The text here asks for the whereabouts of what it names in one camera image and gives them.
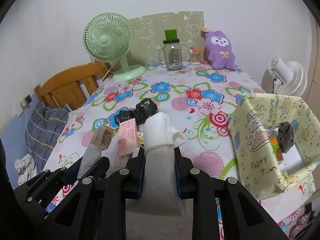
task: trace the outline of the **yellow cartoon wrapping paper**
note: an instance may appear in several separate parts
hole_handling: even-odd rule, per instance
[[[290,122],[306,166],[281,172],[265,128]],[[228,125],[241,183],[257,199],[267,199],[297,185],[320,163],[320,123],[302,98],[244,93]]]

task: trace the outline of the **metal screw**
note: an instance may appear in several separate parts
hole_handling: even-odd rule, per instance
[[[190,170],[190,172],[191,172],[192,174],[194,174],[194,175],[198,175],[198,174],[200,173],[200,170],[197,169],[197,168],[193,168],[193,169]]]
[[[128,169],[122,169],[120,170],[120,174],[121,175],[127,175],[129,173],[129,170]]]
[[[87,178],[84,178],[84,179],[82,180],[82,183],[85,184],[85,185],[88,185],[88,184],[91,183],[91,181],[92,181],[92,179],[89,178],[89,177],[87,177]]]
[[[238,180],[236,178],[234,178],[234,177],[230,177],[230,178],[228,178],[228,182],[230,184],[236,184],[238,182]]]

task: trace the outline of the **fan base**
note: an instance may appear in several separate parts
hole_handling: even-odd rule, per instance
[[[146,68],[142,65],[131,65],[129,66],[129,71],[124,72],[123,69],[115,72],[113,74],[112,80],[115,82],[127,81],[134,79],[143,73],[145,73]]]

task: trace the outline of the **glass jar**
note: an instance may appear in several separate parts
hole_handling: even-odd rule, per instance
[[[166,65],[167,70],[180,70],[182,69],[182,57],[179,39],[166,41],[164,40],[164,61],[162,64]],[[159,60],[162,61],[159,49]]]

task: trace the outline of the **purple plush toy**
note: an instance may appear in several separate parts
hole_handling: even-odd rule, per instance
[[[208,60],[214,69],[236,69],[236,57],[232,53],[231,43],[221,31],[205,34],[205,48],[209,51]]]

